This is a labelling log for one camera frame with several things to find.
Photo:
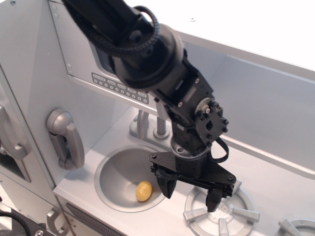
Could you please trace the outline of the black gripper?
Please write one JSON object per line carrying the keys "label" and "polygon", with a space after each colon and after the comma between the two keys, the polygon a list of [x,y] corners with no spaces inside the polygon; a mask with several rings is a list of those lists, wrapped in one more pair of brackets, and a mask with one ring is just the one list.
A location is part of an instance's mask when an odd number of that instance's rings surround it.
{"label": "black gripper", "polygon": [[232,196],[235,184],[235,175],[220,166],[229,156],[227,145],[221,147],[226,152],[221,158],[213,158],[210,149],[203,150],[200,156],[188,158],[171,151],[150,153],[151,171],[155,173],[162,194],[170,199],[177,181],[207,189],[207,211],[215,212],[223,197]]}

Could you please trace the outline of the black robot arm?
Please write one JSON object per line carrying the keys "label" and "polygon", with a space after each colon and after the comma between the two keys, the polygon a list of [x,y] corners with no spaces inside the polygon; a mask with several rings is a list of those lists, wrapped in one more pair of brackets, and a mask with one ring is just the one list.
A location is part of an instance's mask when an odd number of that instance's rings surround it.
{"label": "black robot arm", "polygon": [[66,0],[64,5],[87,39],[108,55],[120,81],[150,93],[171,119],[171,151],[149,157],[163,195],[170,198],[176,182],[186,182],[207,189],[207,211],[214,212],[236,182],[220,166],[226,157],[211,154],[213,142],[228,150],[221,139],[228,120],[178,34],[148,8],[122,0]]}

